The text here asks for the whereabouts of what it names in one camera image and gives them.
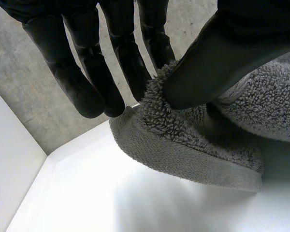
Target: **gloved finger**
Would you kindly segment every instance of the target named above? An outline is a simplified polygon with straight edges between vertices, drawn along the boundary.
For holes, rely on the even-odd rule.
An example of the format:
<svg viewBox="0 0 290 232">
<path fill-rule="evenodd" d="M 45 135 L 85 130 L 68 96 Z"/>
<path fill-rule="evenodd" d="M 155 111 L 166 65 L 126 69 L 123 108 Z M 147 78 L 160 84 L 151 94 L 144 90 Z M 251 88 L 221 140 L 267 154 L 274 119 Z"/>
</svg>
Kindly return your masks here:
<svg viewBox="0 0 290 232">
<path fill-rule="evenodd" d="M 77 66 L 65 34 L 61 15 L 34 18 L 23 24 L 39 48 L 58 84 L 78 112 L 87 118 L 104 111 L 104 100 Z"/>
<path fill-rule="evenodd" d="M 100 48 L 97 8 L 65 15 L 64 22 L 87 77 L 104 98 L 104 113 L 109 117 L 121 115 L 125 110 L 125 103 Z"/>
<path fill-rule="evenodd" d="M 44 1 L 37 0 L 0 0 L 0 7 L 12 18 L 27 23 L 29 20 L 54 13 Z"/>
<path fill-rule="evenodd" d="M 244 37 L 218 14 L 170 74 L 163 87 L 173 109 L 209 103 L 259 66 L 290 51 L 290 33 Z"/>
<path fill-rule="evenodd" d="M 143 58 L 135 43 L 133 31 L 133 0 L 103 0 L 104 12 L 112 46 L 134 98 L 139 102 L 151 80 Z"/>
<path fill-rule="evenodd" d="M 138 0 L 143 41 L 155 70 L 175 61 L 170 38 L 164 30 L 168 3 L 169 0 Z"/>
</svg>

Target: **hand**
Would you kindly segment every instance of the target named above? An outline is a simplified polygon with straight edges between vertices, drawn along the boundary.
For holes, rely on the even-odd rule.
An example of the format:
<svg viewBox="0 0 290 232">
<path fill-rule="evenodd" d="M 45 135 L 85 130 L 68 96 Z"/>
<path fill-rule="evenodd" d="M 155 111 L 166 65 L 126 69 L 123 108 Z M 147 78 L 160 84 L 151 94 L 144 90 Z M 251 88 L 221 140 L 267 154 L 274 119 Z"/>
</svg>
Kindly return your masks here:
<svg viewBox="0 0 290 232">
<path fill-rule="evenodd" d="M 105 63 L 99 44 L 98 0 L 0 0 L 0 6 L 39 48 L 56 81 L 78 112 L 94 118 L 116 117 L 124 101 Z M 133 96 L 140 101 L 151 79 L 133 31 L 133 0 L 100 0 L 112 46 Z M 143 40 L 155 69 L 175 60 L 164 33 L 168 0 L 138 0 Z M 77 66 L 65 34 L 67 26 L 88 77 Z"/>
<path fill-rule="evenodd" d="M 217 13 L 163 87 L 170 106 L 187 109 L 212 102 L 249 72 L 289 52 L 287 2 L 218 0 Z"/>
</svg>

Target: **concrete floor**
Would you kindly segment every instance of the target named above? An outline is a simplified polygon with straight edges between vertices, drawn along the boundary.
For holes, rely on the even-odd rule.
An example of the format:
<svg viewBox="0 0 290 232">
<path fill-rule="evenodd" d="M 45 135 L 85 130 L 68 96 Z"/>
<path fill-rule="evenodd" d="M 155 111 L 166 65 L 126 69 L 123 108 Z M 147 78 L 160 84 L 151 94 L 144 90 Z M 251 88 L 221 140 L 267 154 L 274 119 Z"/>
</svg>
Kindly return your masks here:
<svg viewBox="0 0 290 232">
<path fill-rule="evenodd" d="M 177 59 L 214 14 L 216 0 L 170 0 L 165 26 Z M 126 105 L 136 104 L 114 55 L 102 10 L 100 39 L 103 54 Z M 135 4 L 135 38 L 149 72 L 155 71 L 143 44 Z M 57 85 L 42 55 L 21 24 L 0 8 L 0 95 L 42 149 L 50 154 L 59 146 L 108 119 L 86 119 L 78 114 Z"/>
</svg>

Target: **towel fold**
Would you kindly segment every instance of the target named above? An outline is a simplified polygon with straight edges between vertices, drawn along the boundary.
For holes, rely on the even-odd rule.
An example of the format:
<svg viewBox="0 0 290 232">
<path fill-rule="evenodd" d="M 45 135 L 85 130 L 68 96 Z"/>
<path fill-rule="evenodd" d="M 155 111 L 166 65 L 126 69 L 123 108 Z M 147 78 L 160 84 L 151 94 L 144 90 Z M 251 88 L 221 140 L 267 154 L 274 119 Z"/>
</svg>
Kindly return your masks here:
<svg viewBox="0 0 290 232">
<path fill-rule="evenodd" d="M 162 96 L 174 66 L 159 71 L 141 105 L 110 120 L 119 147 L 163 173 L 258 191 L 263 167 L 253 134 L 290 142 L 290 53 L 251 72 L 215 102 L 179 111 Z"/>
</svg>

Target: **white surface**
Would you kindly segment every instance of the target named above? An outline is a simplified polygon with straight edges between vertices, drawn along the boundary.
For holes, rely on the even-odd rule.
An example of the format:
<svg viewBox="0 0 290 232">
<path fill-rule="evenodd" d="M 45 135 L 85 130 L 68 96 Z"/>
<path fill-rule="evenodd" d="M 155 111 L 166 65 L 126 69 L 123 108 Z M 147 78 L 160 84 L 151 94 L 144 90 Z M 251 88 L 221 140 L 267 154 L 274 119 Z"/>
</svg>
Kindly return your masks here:
<svg viewBox="0 0 290 232">
<path fill-rule="evenodd" d="M 0 97 L 0 232 L 7 229 L 45 159 Z"/>
<path fill-rule="evenodd" d="M 8 232 L 290 232 L 290 145 L 262 141 L 258 194 L 153 171 L 105 122 L 51 154 Z"/>
</svg>

